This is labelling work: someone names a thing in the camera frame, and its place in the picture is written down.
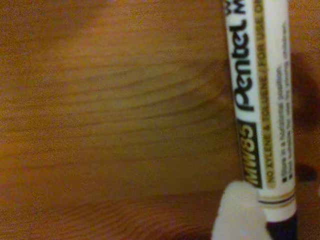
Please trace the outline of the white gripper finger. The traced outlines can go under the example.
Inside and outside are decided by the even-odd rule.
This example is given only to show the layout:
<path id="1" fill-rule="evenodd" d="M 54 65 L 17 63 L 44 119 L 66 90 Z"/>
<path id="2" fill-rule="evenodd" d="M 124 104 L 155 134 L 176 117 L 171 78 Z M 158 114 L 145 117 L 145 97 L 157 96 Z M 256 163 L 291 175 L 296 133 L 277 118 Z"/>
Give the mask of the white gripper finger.
<path id="1" fill-rule="evenodd" d="M 224 190 L 212 226 L 212 240 L 268 240 L 267 219 L 258 191 L 245 181 L 233 181 Z"/>

